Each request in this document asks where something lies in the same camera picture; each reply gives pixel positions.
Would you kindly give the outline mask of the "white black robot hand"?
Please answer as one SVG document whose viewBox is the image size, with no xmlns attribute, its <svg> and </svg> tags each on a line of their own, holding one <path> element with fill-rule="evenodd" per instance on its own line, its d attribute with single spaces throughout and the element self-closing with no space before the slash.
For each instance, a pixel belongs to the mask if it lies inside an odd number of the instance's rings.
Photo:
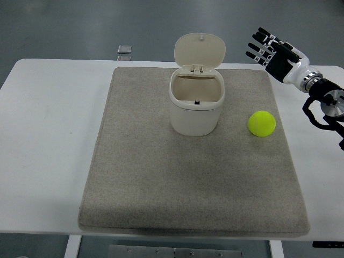
<svg viewBox="0 0 344 258">
<path fill-rule="evenodd" d="M 250 42 L 248 46 L 253 52 L 247 51 L 246 55 L 279 82 L 309 92 L 311 84 L 323 78 L 322 73 L 310 65 L 308 57 L 288 42 L 261 27 L 252 37 L 259 45 Z"/>
</svg>

